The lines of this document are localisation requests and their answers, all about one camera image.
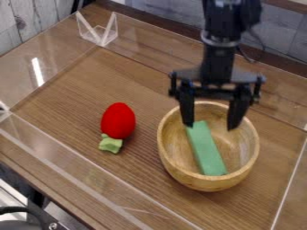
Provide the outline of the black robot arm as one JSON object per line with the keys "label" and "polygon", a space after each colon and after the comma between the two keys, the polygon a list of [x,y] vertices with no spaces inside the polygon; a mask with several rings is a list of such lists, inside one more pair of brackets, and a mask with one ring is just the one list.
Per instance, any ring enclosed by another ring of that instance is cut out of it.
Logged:
{"label": "black robot arm", "polygon": [[200,32],[204,56],[199,66],[170,73],[170,96],[180,103],[183,124],[195,123],[195,98],[230,103],[227,129],[240,126],[260,98],[263,75],[234,67],[242,34],[260,22],[260,0],[202,0],[206,26]]}

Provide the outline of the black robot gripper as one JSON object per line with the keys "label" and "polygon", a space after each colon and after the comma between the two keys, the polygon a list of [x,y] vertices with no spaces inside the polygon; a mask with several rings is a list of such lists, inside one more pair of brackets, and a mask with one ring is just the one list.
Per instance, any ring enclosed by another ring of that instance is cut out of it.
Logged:
{"label": "black robot gripper", "polygon": [[195,97],[230,101],[227,129],[242,124],[246,112],[260,99],[266,78],[234,66],[235,48],[207,46],[199,66],[170,73],[170,96],[180,102],[183,124],[194,126]]}

